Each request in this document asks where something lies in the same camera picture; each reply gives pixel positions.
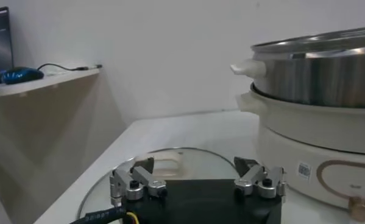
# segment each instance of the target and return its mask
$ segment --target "white shelf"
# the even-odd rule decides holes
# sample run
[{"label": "white shelf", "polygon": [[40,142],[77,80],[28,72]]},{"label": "white shelf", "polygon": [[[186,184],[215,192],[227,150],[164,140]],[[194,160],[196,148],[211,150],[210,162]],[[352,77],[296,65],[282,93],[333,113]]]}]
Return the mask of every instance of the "white shelf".
[{"label": "white shelf", "polygon": [[43,79],[39,80],[13,84],[13,85],[0,84],[0,96],[26,93],[31,90],[40,89],[48,86],[55,86],[59,83],[80,79],[91,75],[96,75],[98,73],[99,69],[65,72],[59,74],[46,74]]}]

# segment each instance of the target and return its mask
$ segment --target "lid rim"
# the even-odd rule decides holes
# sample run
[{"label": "lid rim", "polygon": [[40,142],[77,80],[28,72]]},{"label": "lid rim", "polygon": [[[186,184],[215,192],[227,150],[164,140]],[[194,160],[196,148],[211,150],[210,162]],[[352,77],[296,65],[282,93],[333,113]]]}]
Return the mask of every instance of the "lid rim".
[{"label": "lid rim", "polygon": [[254,52],[317,52],[365,47],[365,27],[270,41],[251,46]]}]

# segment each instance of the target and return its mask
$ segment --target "computer mouse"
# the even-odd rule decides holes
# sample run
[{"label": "computer mouse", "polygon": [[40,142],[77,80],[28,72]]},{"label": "computer mouse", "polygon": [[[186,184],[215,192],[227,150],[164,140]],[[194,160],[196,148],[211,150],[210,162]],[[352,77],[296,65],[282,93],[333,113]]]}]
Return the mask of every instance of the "computer mouse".
[{"label": "computer mouse", "polygon": [[8,85],[42,79],[44,73],[27,67],[15,67],[2,73],[2,82]]}]

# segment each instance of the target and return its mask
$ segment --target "white table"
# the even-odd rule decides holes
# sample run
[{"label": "white table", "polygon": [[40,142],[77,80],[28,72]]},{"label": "white table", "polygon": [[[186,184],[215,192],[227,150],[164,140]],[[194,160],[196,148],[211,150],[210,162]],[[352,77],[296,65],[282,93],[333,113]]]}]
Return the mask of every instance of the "white table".
[{"label": "white table", "polygon": [[[69,224],[92,185],[119,163],[138,154],[168,147],[212,150],[233,160],[234,156],[256,158],[254,149],[258,118],[229,111],[134,122],[35,224]],[[349,223],[345,210],[288,191],[283,223]]]}]

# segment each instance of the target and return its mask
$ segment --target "barcode sticker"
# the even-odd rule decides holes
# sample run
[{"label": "barcode sticker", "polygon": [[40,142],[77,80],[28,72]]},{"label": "barcode sticker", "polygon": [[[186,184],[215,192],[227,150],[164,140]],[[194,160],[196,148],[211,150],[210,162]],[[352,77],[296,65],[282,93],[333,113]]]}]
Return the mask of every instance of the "barcode sticker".
[{"label": "barcode sticker", "polygon": [[307,163],[299,162],[299,165],[297,166],[297,173],[299,174],[299,177],[302,177],[303,179],[310,180],[312,167],[308,165]]}]

